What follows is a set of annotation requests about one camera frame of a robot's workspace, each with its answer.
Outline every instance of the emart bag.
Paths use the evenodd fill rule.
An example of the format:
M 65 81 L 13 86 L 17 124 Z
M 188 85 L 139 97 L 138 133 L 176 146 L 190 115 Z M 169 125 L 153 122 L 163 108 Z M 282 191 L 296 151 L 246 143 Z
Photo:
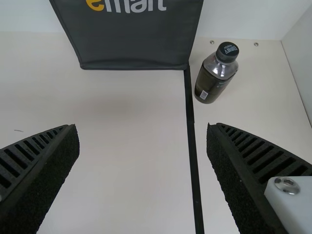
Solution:
M 187 68 L 203 0 L 50 0 L 83 69 Z

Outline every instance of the metal screw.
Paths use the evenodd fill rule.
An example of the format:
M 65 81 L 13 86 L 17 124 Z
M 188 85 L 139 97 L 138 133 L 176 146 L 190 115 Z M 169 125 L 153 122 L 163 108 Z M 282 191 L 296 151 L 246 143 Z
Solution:
M 274 180 L 275 186 L 284 193 L 295 195 L 300 192 L 300 187 L 293 179 L 288 177 L 278 177 Z

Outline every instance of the black seam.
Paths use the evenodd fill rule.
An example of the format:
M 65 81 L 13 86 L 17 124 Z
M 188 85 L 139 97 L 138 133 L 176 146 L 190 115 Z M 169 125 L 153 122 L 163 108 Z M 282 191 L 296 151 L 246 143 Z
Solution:
M 196 234 L 204 234 L 205 232 L 204 232 L 203 212 L 201 207 L 201 195 L 200 195 L 198 161 L 197 161 L 195 127 L 194 127 L 194 107 L 192 96 L 191 71 L 189 65 L 187 69 L 184 70 L 184 88 L 185 88 L 186 121 L 187 121 L 187 135 L 190 156 L 195 231 Z

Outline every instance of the plastic bottle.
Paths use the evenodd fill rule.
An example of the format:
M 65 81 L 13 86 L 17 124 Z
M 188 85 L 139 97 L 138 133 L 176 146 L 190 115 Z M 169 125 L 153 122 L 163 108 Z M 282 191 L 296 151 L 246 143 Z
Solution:
M 218 98 L 238 71 L 238 53 L 237 45 L 224 42 L 203 61 L 195 85 L 198 101 L 209 104 Z

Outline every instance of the black bottle cap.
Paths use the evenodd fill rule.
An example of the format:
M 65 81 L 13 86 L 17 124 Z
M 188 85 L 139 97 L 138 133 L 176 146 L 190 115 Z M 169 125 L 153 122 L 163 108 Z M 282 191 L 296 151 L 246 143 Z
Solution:
M 221 43 L 215 53 L 216 57 L 224 63 L 234 62 L 239 53 L 238 46 L 232 42 Z

